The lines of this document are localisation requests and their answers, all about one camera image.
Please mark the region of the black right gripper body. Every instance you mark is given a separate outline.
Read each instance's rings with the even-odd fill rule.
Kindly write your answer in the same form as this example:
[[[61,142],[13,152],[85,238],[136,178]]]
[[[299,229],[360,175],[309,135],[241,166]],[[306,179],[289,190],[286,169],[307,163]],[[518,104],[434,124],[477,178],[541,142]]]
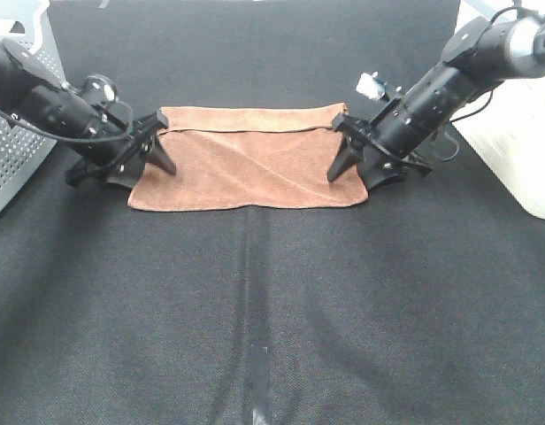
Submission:
[[[363,183],[369,169],[384,163],[405,166],[408,173],[413,169],[423,177],[430,174],[432,163],[415,149],[433,128],[433,101],[392,99],[387,102],[369,122],[364,159],[357,166]]]

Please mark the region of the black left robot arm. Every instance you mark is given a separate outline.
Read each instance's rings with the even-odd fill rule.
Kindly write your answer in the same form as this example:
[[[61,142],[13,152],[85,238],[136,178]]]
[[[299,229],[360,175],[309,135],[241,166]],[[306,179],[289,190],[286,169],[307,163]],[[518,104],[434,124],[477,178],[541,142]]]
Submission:
[[[72,187],[95,179],[133,188],[147,164],[177,173],[158,138],[169,125],[161,111],[135,117],[108,77],[91,74],[75,88],[8,38],[0,40],[0,116],[77,152],[65,174]]]

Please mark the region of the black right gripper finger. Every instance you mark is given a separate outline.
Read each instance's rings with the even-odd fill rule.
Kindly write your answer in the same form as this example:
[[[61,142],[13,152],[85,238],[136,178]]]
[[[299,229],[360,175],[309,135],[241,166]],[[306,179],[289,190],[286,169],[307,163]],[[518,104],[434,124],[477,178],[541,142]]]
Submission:
[[[341,134],[341,143],[326,178],[335,182],[343,173],[364,159],[364,122],[344,113],[338,113],[332,120],[332,130]]]
[[[367,171],[365,174],[365,187],[367,189],[377,189],[379,187],[401,182],[407,177],[407,168],[397,166],[391,163],[377,165]]]

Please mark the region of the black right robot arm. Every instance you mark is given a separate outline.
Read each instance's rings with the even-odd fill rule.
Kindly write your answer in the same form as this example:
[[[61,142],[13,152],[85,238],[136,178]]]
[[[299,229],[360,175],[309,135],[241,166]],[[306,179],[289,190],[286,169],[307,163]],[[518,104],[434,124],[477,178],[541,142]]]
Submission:
[[[343,112],[334,117],[332,129],[342,139],[327,180],[336,181],[353,166],[368,190],[404,180],[411,168],[426,176],[433,166],[416,149],[458,110],[507,80],[544,77],[545,15],[515,10],[512,21],[493,16],[465,24],[407,92],[376,73],[362,74],[357,92],[384,106],[370,120]]]

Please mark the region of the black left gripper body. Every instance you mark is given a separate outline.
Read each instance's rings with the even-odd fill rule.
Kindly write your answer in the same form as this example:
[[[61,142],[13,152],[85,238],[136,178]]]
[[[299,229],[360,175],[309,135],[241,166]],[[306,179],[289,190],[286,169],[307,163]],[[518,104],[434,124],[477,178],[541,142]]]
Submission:
[[[122,139],[104,143],[74,144],[68,146],[81,155],[79,161],[65,173],[66,182],[77,187],[87,179],[104,184],[105,176],[112,171],[141,172],[148,163],[141,157],[139,119],[133,121],[131,134]]]

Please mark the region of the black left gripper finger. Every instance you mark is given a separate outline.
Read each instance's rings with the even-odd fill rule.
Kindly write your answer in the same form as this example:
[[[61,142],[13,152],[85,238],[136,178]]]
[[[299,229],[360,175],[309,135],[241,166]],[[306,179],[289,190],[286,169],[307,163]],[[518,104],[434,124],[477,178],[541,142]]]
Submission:
[[[117,170],[109,172],[104,178],[105,185],[116,185],[126,189],[132,189],[141,178],[141,172]]]
[[[151,115],[142,117],[140,122],[141,159],[169,175],[176,175],[176,165],[162,146],[158,136],[159,130],[168,129],[167,117],[161,110],[157,110]]]

